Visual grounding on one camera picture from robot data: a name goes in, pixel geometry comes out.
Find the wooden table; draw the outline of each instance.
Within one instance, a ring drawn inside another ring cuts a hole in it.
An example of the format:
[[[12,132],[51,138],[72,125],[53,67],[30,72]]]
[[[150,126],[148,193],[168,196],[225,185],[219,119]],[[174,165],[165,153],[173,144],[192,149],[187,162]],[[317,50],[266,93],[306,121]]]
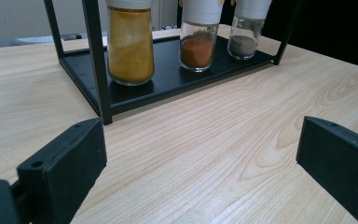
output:
[[[73,223],[355,223],[295,157],[306,115],[358,133],[358,66],[288,46],[263,68],[114,116],[107,166]],[[53,44],[0,49],[0,178],[95,117]]]

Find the glass jar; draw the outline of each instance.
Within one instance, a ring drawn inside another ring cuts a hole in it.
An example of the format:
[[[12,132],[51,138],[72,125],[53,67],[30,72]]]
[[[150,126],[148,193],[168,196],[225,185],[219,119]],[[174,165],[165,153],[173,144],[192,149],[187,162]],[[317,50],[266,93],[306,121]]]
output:
[[[239,60],[255,55],[271,0],[237,0],[228,40],[228,54]]]
[[[182,21],[180,63],[193,72],[211,66],[218,24],[205,25]]]
[[[151,0],[106,0],[108,74],[121,85],[146,83],[154,74]]]
[[[211,66],[222,13],[220,0],[183,0],[179,61],[182,67],[202,72]]]

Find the metal rack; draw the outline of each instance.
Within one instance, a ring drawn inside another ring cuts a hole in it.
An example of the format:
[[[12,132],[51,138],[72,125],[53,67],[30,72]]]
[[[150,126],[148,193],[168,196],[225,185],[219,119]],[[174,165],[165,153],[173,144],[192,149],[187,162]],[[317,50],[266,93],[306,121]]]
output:
[[[155,74],[138,87],[118,85],[107,75],[98,1],[82,0],[89,49],[75,51],[63,51],[52,0],[45,0],[45,6],[60,64],[107,125],[113,122],[115,114],[195,90],[267,63],[278,65],[294,29],[301,2],[297,1],[276,55],[257,51],[252,59],[238,61],[227,53],[228,40],[218,36],[213,54],[213,62],[218,63],[212,63],[208,70],[195,76],[179,64],[179,36],[161,38],[153,41]]]

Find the jar lid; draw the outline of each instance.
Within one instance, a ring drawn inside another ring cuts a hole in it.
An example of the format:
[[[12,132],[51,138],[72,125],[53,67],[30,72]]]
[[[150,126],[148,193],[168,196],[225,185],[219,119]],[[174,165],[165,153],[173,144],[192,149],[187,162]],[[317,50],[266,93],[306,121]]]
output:
[[[236,16],[255,20],[264,20],[271,4],[271,0],[237,0],[236,2]]]
[[[182,20],[198,24],[218,24],[224,1],[183,0]]]
[[[146,9],[152,7],[152,0],[106,0],[109,7],[126,9]]]

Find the screw hole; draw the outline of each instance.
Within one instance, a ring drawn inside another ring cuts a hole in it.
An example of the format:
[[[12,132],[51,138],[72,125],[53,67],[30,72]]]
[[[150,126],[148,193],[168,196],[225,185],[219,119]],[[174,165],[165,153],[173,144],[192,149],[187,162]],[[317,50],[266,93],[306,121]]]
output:
[[[39,167],[39,166],[41,166],[41,165],[43,165],[43,162],[42,162],[42,161],[34,161],[34,162],[31,164],[32,167]]]

